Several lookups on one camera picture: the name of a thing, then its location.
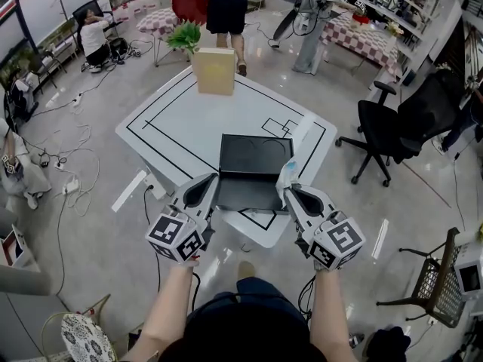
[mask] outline black office chair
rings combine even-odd
[[[77,22],[77,24],[79,24],[81,12],[86,11],[88,9],[93,11],[95,16],[103,17],[104,14],[111,15],[112,16],[112,23],[110,23],[109,26],[104,29],[104,32],[108,31],[111,28],[114,28],[116,36],[119,37],[118,30],[116,28],[116,26],[118,24],[114,21],[114,16],[112,15],[112,12],[111,11],[102,11],[100,9],[100,6],[99,6],[99,3],[97,2],[97,0],[91,0],[90,2],[85,3],[81,7],[77,8],[74,12],[72,12],[72,15],[74,16],[74,19]]]
[[[347,142],[368,152],[358,173],[351,180],[353,184],[358,182],[374,157],[386,175],[383,185],[387,187],[391,181],[386,168],[389,166],[389,157],[400,164],[405,159],[419,155],[427,140],[451,129],[460,111],[464,84],[450,70],[438,70],[426,77],[416,92],[398,107],[398,111],[384,106],[387,95],[395,95],[395,90],[378,81],[374,82],[374,86],[381,90],[379,102],[358,102],[361,126],[357,131],[364,133],[367,142],[339,137],[335,146]],[[386,165],[381,155],[387,155]]]

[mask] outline power strip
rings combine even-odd
[[[166,195],[166,190],[163,186],[159,183],[159,181],[154,177],[154,174],[150,173],[143,182],[150,186],[152,185],[151,193],[156,200],[161,200]]]

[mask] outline floral cushion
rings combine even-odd
[[[111,343],[90,318],[66,314],[62,319],[62,338],[75,362],[114,362]]]

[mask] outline white shirt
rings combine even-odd
[[[103,29],[108,25],[109,23],[107,21],[101,20],[96,23],[85,24],[82,27],[82,47],[84,48],[84,55],[86,57],[99,50],[106,43]]]

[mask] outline hand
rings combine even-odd
[[[189,260],[181,263],[180,265],[185,268],[195,268],[199,266],[199,256],[193,255],[189,258]]]

